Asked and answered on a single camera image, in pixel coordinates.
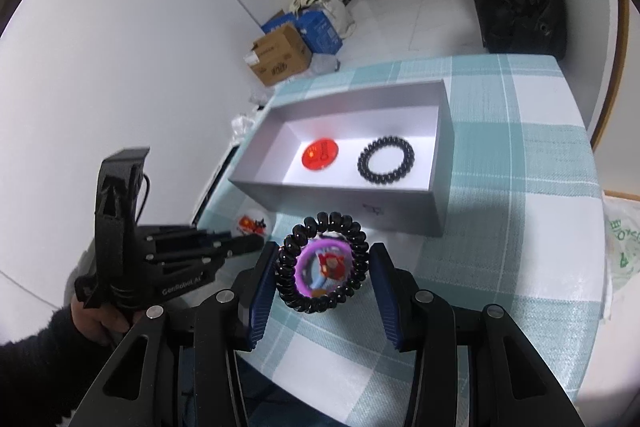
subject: brown cardboard box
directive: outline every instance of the brown cardboard box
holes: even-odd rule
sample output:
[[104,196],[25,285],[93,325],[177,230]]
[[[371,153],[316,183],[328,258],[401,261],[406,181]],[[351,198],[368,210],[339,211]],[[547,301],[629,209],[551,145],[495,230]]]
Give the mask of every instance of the brown cardboard box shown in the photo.
[[311,51],[298,30],[287,23],[254,42],[244,61],[265,86],[273,86],[309,67]]

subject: black sleeve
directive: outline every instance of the black sleeve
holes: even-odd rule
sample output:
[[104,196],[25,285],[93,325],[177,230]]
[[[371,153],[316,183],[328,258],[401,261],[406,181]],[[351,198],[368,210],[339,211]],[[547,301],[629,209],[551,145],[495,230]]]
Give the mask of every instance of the black sleeve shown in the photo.
[[49,427],[78,407],[111,354],[62,308],[37,335],[0,347],[0,425]]

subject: wooden trim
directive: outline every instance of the wooden trim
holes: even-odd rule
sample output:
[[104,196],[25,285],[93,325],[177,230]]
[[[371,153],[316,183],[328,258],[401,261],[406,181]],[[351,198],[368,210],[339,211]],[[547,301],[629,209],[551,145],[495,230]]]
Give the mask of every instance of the wooden trim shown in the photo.
[[636,194],[627,194],[626,192],[616,192],[615,190],[605,190],[605,196],[610,198],[620,198],[622,200],[640,201],[640,196]]
[[607,94],[602,104],[602,111],[598,118],[598,123],[591,137],[591,148],[596,150],[598,143],[602,139],[604,130],[609,122],[613,106],[620,90],[622,72],[625,68],[626,48],[629,40],[629,0],[618,0],[618,35],[616,38],[616,53],[613,57],[611,68],[611,80],[607,88]]

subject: red sticker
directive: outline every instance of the red sticker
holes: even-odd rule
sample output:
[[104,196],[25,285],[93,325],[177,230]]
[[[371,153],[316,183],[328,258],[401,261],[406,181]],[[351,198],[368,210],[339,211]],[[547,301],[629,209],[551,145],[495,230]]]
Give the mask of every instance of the red sticker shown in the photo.
[[311,171],[319,171],[331,165],[337,155],[338,144],[331,138],[321,138],[302,153],[302,165]]

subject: checkered tablecloth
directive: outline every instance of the checkered tablecloth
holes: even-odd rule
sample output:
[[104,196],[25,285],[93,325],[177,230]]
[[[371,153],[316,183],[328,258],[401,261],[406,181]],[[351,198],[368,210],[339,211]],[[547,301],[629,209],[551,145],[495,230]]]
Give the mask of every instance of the checkered tablecloth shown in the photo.
[[[575,397],[601,316],[604,216],[589,140],[554,58],[377,64],[282,84],[270,106],[440,78],[455,133],[446,233],[427,238],[366,230],[368,241],[383,241],[396,266],[452,305],[504,306]],[[247,199],[225,179],[200,226],[228,230],[242,207],[257,206]],[[273,239],[281,242],[302,217],[274,216]],[[216,285],[229,284],[253,262],[254,256],[229,260]],[[462,348],[460,355],[459,422],[468,396]],[[347,425],[402,425],[414,354],[396,353],[386,340],[369,279],[347,304],[324,314],[293,312],[276,297],[265,336],[246,359]]]

